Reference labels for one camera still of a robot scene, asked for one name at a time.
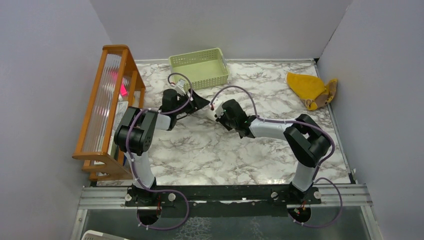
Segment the white cream towel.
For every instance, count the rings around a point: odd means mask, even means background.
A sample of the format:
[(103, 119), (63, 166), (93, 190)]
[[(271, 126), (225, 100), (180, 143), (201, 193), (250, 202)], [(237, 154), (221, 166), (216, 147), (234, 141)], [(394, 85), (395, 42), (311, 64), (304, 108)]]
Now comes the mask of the white cream towel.
[(211, 121), (216, 121), (217, 117), (216, 117), (216, 113), (213, 109), (211, 109), (210, 107), (208, 107), (205, 111), (205, 115), (206, 117), (211, 120)]

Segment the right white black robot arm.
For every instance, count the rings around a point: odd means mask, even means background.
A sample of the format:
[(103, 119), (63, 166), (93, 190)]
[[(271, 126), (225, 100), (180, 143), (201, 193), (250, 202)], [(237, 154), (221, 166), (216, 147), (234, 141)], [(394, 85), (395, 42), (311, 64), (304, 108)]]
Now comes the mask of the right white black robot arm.
[(235, 130), (240, 138), (271, 138), (287, 141), (298, 161), (289, 184), (289, 199), (300, 204), (309, 196), (319, 161), (333, 141), (307, 114), (294, 120), (261, 119), (247, 115), (234, 100), (215, 101), (210, 105), (212, 116), (227, 130)]

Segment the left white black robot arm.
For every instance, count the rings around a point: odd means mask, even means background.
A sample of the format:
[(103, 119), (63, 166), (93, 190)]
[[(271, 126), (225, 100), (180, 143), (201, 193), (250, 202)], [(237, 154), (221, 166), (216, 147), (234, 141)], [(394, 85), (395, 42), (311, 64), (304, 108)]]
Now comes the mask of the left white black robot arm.
[(128, 107), (121, 118), (113, 141), (124, 152), (129, 163), (133, 183), (127, 200), (152, 205), (157, 200), (156, 178), (154, 177), (148, 150), (155, 130), (170, 131), (179, 115), (185, 117), (206, 107), (209, 100), (199, 96), (194, 90), (166, 89), (162, 93), (159, 111)]

